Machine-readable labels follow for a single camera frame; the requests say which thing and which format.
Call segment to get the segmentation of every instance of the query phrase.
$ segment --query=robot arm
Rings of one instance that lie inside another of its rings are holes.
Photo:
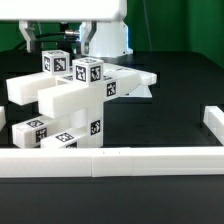
[[[126,0],[64,0],[57,3],[47,0],[43,1],[43,4],[41,2],[35,4],[30,0],[8,0],[1,4],[0,20],[19,21],[28,52],[31,52],[31,41],[36,40],[33,22],[50,21],[84,22],[80,28],[81,51],[84,55],[117,57],[132,53],[127,44],[127,26],[122,22],[127,15]],[[116,42],[115,50],[113,46],[108,47],[113,42]]]

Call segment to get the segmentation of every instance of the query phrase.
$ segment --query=rectangular block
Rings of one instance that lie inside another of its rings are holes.
[[[153,85],[157,82],[157,75],[151,72],[141,71],[137,69],[127,68],[123,66],[118,66],[114,64],[104,63],[104,75],[107,76],[110,73],[133,73],[138,74],[140,77],[141,85]]]
[[[20,148],[34,148],[50,135],[70,128],[68,117],[52,120],[46,116],[37,117],[12,126],[13,143]]]
[[[92,158],[92,176],[131,176],[132,157],[129,149],[99,149]]]
[[[25,105],[37,101],[37,92],[56,85],[55,78],[45,72],[6,80],[10,101]]]
[[[221,174],[223,161],[222,147],[132,149],[132,176]]]
[[[38,92],[39,112],[57,118],[104,101],[103,83],[95,86],[65,84]]]
[[[41,140],[41,148],[87,148],[85,129],[70,128]]]
[[[0,107],[0,131],[2,130],[3,126],[5,125],[5,109],[4,107]]]
[[[69,116],[71,127],[72,128],[83,128],[87,127],[87,110],[79,110],[75,113],[72,113]]]
[[[99,148],[103,146],[103,104],[96,104],[93,107],[87,108],[87,134],[88,147]]]
[[[204,123],[224,145],[224,113],[216,106],[205,107]]]
[[[91,177],[89,149],[1,149],[0,178]]]

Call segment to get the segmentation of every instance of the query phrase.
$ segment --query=black table surface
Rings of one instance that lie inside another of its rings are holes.
[[[223,108],[224,70],[191,52],[136,52],[105,62],[155,72],[153,98],[104,105],[104,147],[220,146],[203,125],[206,105]],[[7,124],[38,116],[37,103],[7,100],[7,78],[41,71],[41,55],[0,53],[0,105]],[[0,180],[0,223],[224,223],[224,176]]]

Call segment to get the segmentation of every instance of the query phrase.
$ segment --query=horizontal beam block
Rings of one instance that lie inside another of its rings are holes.
[[[39,112],[58,118],[104,101],[103,85],[64,84],[38,92]]]
[[[56,85],[55,77],[40,72],[6,80],[10,101],[25,105],[37,101],[37,92]]]
[[[0,178],[213,174],[223,147],[0,150]]]

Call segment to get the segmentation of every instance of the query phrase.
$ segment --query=white block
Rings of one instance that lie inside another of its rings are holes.
[[[41,148],[87,148],[85,129],[70,128],[41,140]]]
[[[33,148],[40,145],[40,140],[57,132],[70,128],[68,117],[52,120],[37,117],[12,126],[13,143],[20,148]]]
[[[1,149],[0,178],[91,177],[88,149]]]
[[[65,84],[41,90],[38,101],[41,114],[50,118],[61,117],[103,102],[103,83],[97,87]]]
[[[87,127],[87,110],[79,110],[75,113],[72,113],[69,116],[71,127],[72,128],[82,128]]]
[[[92,176],[131,176],[132,157],[130,149],[99,149],[93,155]]]
[[[95,84],[103,81],[103,60],[81,58],[72,61],[74,80],[80,84]]]
[[[43,71],[51,75],[62,75],[70,72],[69,53],[61,50],[42,51]]]
[[[103,104],[87,108],[87,134],[88,147],[99,148],[103,146]]]
[[[205,107],[204,123],[224,145],[224,113],[216,106]]]
[[[132,149],[132,176],[222,173],[223,147]]]
[[[151,72],[145,72],[137,69],[131,69],[123,66],[118,66],[114,64],[104,63],[104,75],[110,76],[111,73],[118,73],[122,76],[122,73],[133,73],[140,76],[141,85],[153,85],[157,82],[157,75]]]
[[[124,95],[122,97],[151,98],[152,94],[151,94],[148,86],[139,85],[134,91],[132,91],[128,95]]]
[[[5,108],[0,107],[0,131],[2,130],[3,126],[5,125]]]
[[[37,92],[55,86],[55,78],[45,72],[6,80],[10,101],[25,105],[37,101]]]

